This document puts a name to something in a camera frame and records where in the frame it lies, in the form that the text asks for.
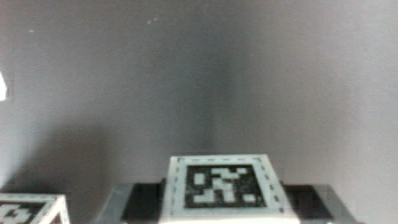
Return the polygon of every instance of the box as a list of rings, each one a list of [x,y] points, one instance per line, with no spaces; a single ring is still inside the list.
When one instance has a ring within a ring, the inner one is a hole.
[[[64,195],[0,194],[0,224],[69,224]]]
[[[266,155],[170,158],[160,224],[298,224]]]

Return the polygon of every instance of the gray surface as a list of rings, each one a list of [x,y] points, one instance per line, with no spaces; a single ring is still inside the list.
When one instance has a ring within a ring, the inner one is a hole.
[[[69,193],[85,224],[170,155],[266,153],[394,224],[396,4],[0,0],[0,187]]]

